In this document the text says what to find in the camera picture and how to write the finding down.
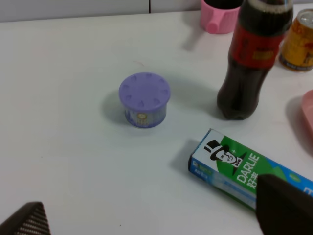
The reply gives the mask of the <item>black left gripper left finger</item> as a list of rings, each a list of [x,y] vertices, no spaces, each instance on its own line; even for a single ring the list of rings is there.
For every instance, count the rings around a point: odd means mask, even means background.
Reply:
[[[28,202],[0,225],[1,235],[50,235],[50,227],[42,202]]]

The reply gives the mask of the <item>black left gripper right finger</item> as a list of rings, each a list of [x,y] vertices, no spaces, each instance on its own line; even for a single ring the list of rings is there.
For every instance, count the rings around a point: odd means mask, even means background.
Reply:
[[[264,174],[258,177],[256,216],[265,235],[311,235],[313,197],[274,175]]]

